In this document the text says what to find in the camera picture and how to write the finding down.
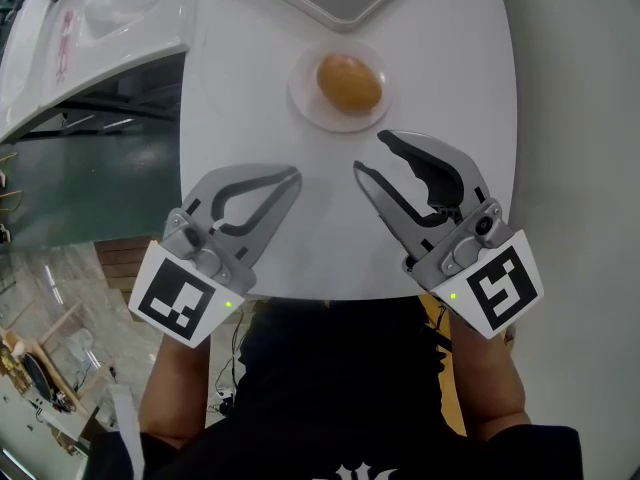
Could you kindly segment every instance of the wall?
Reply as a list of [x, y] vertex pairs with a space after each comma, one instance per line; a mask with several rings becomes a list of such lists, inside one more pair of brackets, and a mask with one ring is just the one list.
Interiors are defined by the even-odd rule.
[[546, 298], [514, 357], [538, 423], [580, 432], [589, 479], [640, 464], [640, 0], [505, 0], [518, 80], [511, 223]]

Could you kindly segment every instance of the floor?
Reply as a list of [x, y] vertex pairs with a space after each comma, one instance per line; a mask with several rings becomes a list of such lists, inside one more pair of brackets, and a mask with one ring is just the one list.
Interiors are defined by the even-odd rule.
[[178, 130], [175, 125], [140, 136], [63, 137], [0, 145], [6, 191], [0, 223], [13, 243], [0, 254], [162, 232], [181, 203]]
[[[122, 293], [108, 287], [93, 244], [0, 256], [0, 325], [3, 327], [28, 306], [12, 330], [23, 337], [40, 337], [76, 301], [81, 301], [83, 308], [61, 327], [46, 350], [70, 386], [82, 382], [85, 372], [85, 382], [90, 382], [97, 370], [96, 362], [98, 365], [112, 362], [117, 382], [130, 386], [139, 405], [161, 335], [150, 325], [132, 320]], [[239, 315], [231, 315], [212, 337], [209, 424], [220, 418], [215, 409], [220, 401], [214, 395], [213, 386], [231, 357], [231, 338], [238, 320]], [[240, 336], [248, 329], [249, 322], [250, 314], [243, 318]], [[240, 365], [237, 374], [242, 373]], [[95, 385], [89, 405], [95, 403], [101, 407], [99, 420], [109, 426], [114, 417], [105, 387], [106, 381]], [[222, 373], [218, 387], [232, 387], [230, 368]]]

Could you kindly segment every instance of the white countertop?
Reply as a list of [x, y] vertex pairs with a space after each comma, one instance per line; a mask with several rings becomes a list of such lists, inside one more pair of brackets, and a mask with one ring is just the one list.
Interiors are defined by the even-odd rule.
[[[375, 12], [352, 36], [382, 56], [395, 97], [379, 123], [350, 135], [314, 127], [287, 94], [300, 55], [335, 36], [281, 0], [198, 0], [183, 82], [183, 195], [216, 167], [295, 165], [302, 192], [255, 266], [253, 293], [334, 300], [422, 293], [400, 268], [406, 253], [358, 188], [352, 164], [378, 169], [426, 213], [424, 184], [375, 133], [432, 135], [476, 161], [508, 217], [517, 101], [503, 1], [391, 0]], [[232, 201], [227, 220], [239, 223], [257, 197]]]

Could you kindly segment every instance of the plate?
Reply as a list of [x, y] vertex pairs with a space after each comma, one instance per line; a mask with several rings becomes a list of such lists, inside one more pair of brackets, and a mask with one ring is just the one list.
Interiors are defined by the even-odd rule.
[[[350, 55], [364, 62], [382, 86], [380, 102], [367, 114], [349, 115], [336, 109], [316, 81], [322, 60], [330, 54]], [[317, 44], [302, 54], [289, 78], [289, 94], [300, 113], [316, 126], [336, 133], [352, 133], [377, 123], [393, 99], [389, 73], [382, 57], [360, 41], [336, 39]]]

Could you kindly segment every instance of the person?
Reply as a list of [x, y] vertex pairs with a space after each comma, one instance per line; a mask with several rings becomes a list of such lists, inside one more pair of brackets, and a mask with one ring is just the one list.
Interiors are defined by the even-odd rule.
[[[246, 373], [228, 417], [205, 429], [209, 341], [164, 337], [140, 408], [145, 478], [582, 477], [578, 434], [532, 425], [498, 336], [451, 315], [467, 436], [441, 414], [442, 371], [419, 299], [276, 300], [240, 347]], [[118, 433], [91, 446], [85, 478], [131, 478]]]

